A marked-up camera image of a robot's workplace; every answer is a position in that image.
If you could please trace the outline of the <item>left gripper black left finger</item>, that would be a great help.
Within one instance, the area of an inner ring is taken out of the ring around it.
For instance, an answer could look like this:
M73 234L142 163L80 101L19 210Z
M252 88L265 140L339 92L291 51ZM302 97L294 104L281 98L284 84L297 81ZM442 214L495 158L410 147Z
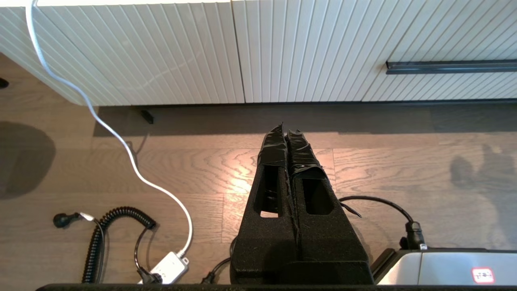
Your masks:
M231 253L232 284L280 281L297 258L297 210L288 171L288 144L279 124L264 136L257 168Z

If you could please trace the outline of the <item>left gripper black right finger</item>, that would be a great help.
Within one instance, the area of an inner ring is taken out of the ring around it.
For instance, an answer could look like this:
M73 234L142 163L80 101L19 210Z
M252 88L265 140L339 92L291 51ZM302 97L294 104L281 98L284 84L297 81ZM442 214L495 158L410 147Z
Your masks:
M310 285L373 285L369 257L301 131L286 135L297 260L289 271Z

